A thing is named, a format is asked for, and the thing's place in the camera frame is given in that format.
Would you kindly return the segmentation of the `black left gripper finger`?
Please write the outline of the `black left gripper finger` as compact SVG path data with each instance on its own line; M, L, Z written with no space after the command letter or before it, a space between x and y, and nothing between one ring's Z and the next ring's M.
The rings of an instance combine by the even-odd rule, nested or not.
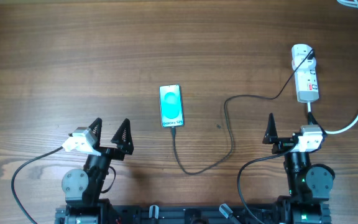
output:
M96 136L97 140L95 143L95 147L100 146L101 141L101 128L102 128L103 120L101 118L96 118L88 127L92 131L92 133Z
M128 118L122 122L119 129L111 139L111 142L116 144L117 148L122 153L132 155L134 151L134 145L131 135L131 123Z

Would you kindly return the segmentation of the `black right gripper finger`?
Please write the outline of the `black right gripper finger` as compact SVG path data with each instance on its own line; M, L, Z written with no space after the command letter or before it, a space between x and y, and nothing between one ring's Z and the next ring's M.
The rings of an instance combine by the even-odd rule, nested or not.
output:
M267 129L262 140L263 144L275 144L278 142L278 134L273 113L268 116Z
M317 120L314 118L312 112L308 112L307 114L307 119L308 119L308 124L310 125L317 125L319 126L319 128L322 130L322 133L323 133L323 137L327 137L328 134L327 132L322 128L322 126L317 122Z

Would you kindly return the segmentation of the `white power strip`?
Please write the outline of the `white power strip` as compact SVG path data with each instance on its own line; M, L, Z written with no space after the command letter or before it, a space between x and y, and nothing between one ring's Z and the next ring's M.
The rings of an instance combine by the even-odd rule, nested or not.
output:
M314 50L306 44L295 44L291 48L292 59L297 55L309 56ZM319 99L318 79L314 70L294 70L297 100L300 103L312 103Z

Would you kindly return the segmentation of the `cyan screen smartphone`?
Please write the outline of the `cyan screen smartphone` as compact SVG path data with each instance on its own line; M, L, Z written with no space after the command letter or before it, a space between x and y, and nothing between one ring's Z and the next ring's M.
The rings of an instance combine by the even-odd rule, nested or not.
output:
M180 85L160 86L159 97L162 127L183 126L185 120Z

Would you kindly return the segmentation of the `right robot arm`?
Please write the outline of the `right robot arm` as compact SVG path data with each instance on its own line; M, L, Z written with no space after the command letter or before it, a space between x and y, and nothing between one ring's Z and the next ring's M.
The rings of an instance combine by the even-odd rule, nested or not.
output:
M273 114L269 114L263 143L271 144L274 156L283 156L289 196L274 205L275 223L327 224L332 222L329 205L335 172L324 164L312 164L310 154L321 149L326 131L308 113L308 124L289 138L278 137Z

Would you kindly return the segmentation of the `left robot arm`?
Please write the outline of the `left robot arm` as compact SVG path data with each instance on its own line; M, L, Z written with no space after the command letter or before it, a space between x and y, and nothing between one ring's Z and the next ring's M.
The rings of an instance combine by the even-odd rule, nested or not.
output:
M88 155L82 169L69 170L62 179L66 207L57 210L55 223L121 223L121 216L113 209L110 200L100 199L108 170L113 170L112 160L123 161L131 155L134 144L130 120L125 119L111 142L116 147L102 147L102 119L96 118L88 127L78 127L63 143L65 151L76 150Z

